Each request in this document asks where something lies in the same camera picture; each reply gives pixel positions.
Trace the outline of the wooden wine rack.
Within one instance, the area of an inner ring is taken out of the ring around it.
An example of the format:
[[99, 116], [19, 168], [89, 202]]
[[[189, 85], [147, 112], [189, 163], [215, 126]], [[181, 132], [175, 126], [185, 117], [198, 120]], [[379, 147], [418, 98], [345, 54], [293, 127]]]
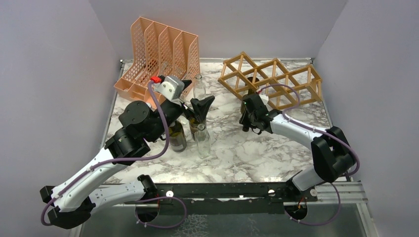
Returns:
[[287, 69], [278, 58], [257, 63], [242, 51], [223, 62], [218, 82], [239, 100], [250, 92], [267, 95], [267, 104], [283, 110], [297, 104], [323, 101], [322, 78], [311, 64]]

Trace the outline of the green wine bottle silver foil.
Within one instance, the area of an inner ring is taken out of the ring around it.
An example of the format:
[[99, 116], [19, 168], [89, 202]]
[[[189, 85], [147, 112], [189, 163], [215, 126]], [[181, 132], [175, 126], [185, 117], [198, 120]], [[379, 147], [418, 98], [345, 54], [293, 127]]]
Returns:
[[182, 124], [174, 121], [169, 127], [169, 144], [174, 152], [182, 152], [187, 147], [186, 136]]

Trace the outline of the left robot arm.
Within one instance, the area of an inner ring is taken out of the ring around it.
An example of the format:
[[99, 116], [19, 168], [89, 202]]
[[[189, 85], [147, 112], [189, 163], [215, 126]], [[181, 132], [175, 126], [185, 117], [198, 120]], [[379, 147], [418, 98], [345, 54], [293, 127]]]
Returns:
[[137, 161], [163, 156], [169, 148], [168, 128], [180, 116], [203, 120], [215, 97], [194, 98], [186, 105], [180, 96], [191, 83], [175, 76], [151, 77], [147, 87], [156, 109], [144, 101], [131, 102], [120, 115], [121, 128], [87, 165], [62, 184], [43, 187], [41, 223], [69, 230], [105, 207], [127, 201], [162, 200], [148, 175], [110, 188], [102, 189], [101, 185]]

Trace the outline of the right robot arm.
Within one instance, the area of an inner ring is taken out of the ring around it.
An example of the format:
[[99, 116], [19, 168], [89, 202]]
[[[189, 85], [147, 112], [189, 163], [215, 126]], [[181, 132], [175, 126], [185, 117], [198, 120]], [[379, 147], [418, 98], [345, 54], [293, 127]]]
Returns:
[[243, 104], [246, 109], [239, 120], [243, 131], [259, 129], [260, 132], [282, 135], [305, 146], [312, 153], [313, 165], [286, 182], [284, 194], [288, 199], [299, 200], [305, 191], [324, 182], [334, 182], [357, 164], [340, 128], [317, 128], [293, 119], [280, 110], [268, 110], [257, 93], [244, 96]]

